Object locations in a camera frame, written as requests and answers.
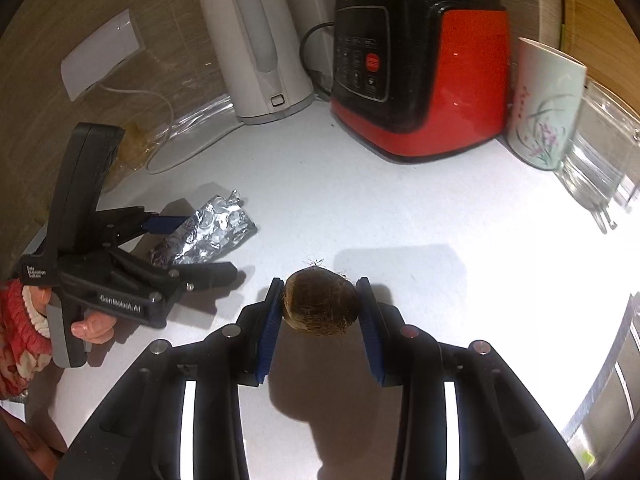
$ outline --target foil package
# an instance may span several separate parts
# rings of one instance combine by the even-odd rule
[[[204,264],[237,247],[258,231],[240,205],[235,190],[216,195],[156,245],[145,260],[156,267]]]

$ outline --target ceramic cup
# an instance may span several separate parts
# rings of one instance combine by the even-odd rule
[[[520,38],[518,81],[507,142],[525,162],[557,170],[571,140],[587,67],[550,46]]]

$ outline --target black cable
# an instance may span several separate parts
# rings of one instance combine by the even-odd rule
[[[316,81],[316,78],[315,78],[314,74],[311,72],[309,67],[306,65],[306,62],[305,62],[305,46],[306,46],[306,40],[308,40],[309,37],[316,30],[320,30],[321,28],[333,27],[333,26],[334,26],[334,22],[320,23],[320,25],[316,25],[315,27],[310,28],[306,32],[306,34],[302,37],[302,40],[300,40],[300,62],[302,63],[302,68],[305,69],[306,74],[309,76],[309,79],[311,79],[311,82],[314,84],[314,86],[319,91],[321,91],[324,95],[326,95],[327,97],[331,97],[331,91],[327,90],[318,81]]]

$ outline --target brown root vegetable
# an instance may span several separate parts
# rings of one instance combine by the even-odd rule
[[[353,284],[322,267],[299,270],[285,285],[284,319],[302,332],[343,334],[356,321],[359,309]]]

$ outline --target red button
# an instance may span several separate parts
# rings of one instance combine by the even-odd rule
[[[380,70],[380,57],[378,54],[367,54],[365,65],[369,72],[377,72]]]

